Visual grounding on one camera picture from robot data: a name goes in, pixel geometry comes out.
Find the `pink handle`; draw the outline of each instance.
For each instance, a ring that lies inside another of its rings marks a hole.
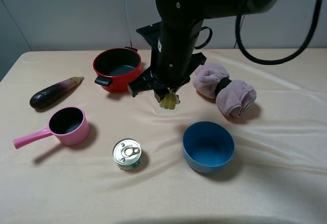
[[[48,137],[48,136],[52,136],[51,131],[49,129],[43,129],[43,130],[35,132],[31,135],[17,138],[13,142],[14,142],[15,148],[19,149],[22,146],[26,146],[27,144],[30,144],[33,141],[37,141],[37,140],[40,140],[40,139]]]

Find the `blue bowl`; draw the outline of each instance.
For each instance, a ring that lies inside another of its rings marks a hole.
[[[189,167],[201,173],[216,173],[233,156],[235,145],[226,129],[213,122],[198,122],[185,131],[183,155]]]

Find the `can lid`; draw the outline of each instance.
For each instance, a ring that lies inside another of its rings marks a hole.
[[[141,156],[140,144],[133,139],[119,141],[113,148],[112,156],[118,164],[129,165],[135,163]]]

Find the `red pot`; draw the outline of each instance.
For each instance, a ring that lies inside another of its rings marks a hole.
[[[98,75],[95,83],[106,91],[127,92],[128,84],[142,73],[141,56],[130,47],[109,49],[94,59],[93,69]]]

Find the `tin can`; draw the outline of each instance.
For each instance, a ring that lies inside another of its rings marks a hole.
[[[131,170],[141,162],[142,149],[134,139],[124,139],[114,146],[112,157],[121,169]]]

